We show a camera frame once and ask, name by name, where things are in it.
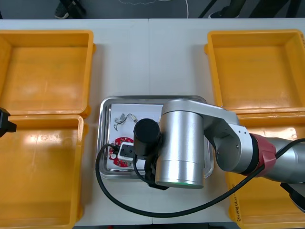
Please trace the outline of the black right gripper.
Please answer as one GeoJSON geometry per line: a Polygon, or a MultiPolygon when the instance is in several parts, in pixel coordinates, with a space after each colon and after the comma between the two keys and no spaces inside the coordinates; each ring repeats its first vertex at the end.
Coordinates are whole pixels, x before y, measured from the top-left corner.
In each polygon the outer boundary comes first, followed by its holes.
{"type": "Polygon", "coordinates": [[[144,164],[144,179],[149,187],[159,189],[159,190],[167,190],[168,187],[157,185],[155,183],[155,174],[156,174],[156,163],[157,163],[157,155],[150,155],[146,158],[144,164]]]}

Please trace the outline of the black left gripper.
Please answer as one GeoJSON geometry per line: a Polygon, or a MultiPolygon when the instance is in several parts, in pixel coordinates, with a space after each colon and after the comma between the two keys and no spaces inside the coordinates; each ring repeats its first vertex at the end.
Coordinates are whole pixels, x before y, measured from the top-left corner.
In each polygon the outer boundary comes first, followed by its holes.
{"type": "Polygon", "coordinates": [[[8,133],[15,133],[17,125],[8,120],[10,114],[4,108],[0,109],[0,136],[4,136],[8,133]]]}

